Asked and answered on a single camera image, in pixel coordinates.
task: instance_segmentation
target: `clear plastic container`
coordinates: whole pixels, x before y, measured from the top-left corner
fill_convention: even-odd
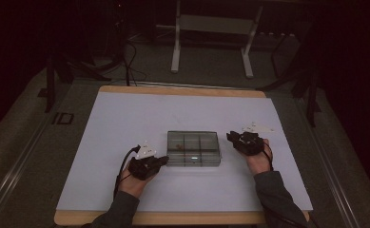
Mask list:
[[[168,166],[219,166],[221,153],[217,132],[168,131],[167,155]]]

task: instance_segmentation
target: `forearm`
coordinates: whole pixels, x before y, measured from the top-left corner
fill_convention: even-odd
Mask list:
[[[283,221],[287,219],[306,227],[307,221],[301,209],[294,203],[285,189],[278,171],[269,171],[254,176],[256,192],[265,211],[269,227],[296,227]]]
[[[139,202],[137,198],[126,192],[117,192],[110,208],[92,222],[91,228],[131,227]]]

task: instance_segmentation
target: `metal stand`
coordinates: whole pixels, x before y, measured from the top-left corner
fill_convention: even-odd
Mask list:
[[[209,17],[181,14],[181,1],[176,1],[176,26],[175,47],[173,49],[171,72],[179,72],[181,56],[180,33],[181,30],[198,30],[209,32],[223,32],[233,34],[245,34],[248,36],[247,44],[241,49],[243,66],[246,78],[253,78],[252,66],[249,60],[249,50],[256,34],[263,7],[260,6],[254,20],[232,19],[222,17]]]

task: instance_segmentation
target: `gray floor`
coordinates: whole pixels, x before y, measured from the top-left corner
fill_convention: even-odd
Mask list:
[[[132,67],[138,86],[223,86],[253,89],[274,80],[270,51],[278,39],[258,36],[250,58],[255,78],[246,79],[241,53],[231,47],[195,47],[192,40],[182,46],[180,71],[170,73],[171,37],[160,42],[143,42],[141,36],[131,39],[137,49]],[[298,43],[289,38],[279,50],[280,68],[287,65]],[[127,58],[133,56],[127,47]],[[123,67],[107,72],[111,83],[77,77],[72,85],[57,84],[58,103],[45,114],[46,101],[38,98],[46,85],[45,72],[32,79],[0,123],[0,184],[4,178],[14,180],[11,188],[1,192],[0,227],[51,227],[55,208],[69,168],[74,159],[90,110],[101,85],[123,85]],[[346,137],[337,117],[326,100],[317,96],[321,112],[315,114],[312,128],[304,118],[304,99],[293,99],[290,88],[283,85],[267,93],[272,98],[282,127],[302,173],[314,211],[310,227],[370,227],[370,182]],[[73,113],[72,124],[51,124],[56,112]],[[23,169],[12,167],[19,162]],[[7,176],[11,171],[17,176]]]

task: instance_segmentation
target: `person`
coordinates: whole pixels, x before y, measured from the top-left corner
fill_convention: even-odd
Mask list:
[[[268,227],[307,227],[307,221],[301,209],[294,203],[292,196],[285,189],[279,171],[272,169],[273,153],[269,141],[264,139],[264,151],[254,156],[240,153],[256,182],[256,192],[263,206]],[[127,177],[119,184],[118,191],[110,208],[91,224],[83,227],[131,227],[132,218],[137,211],[139,198],[155,176],[147,180],[138,180],[130,176],[129,171],[123,171],[122,177]]]

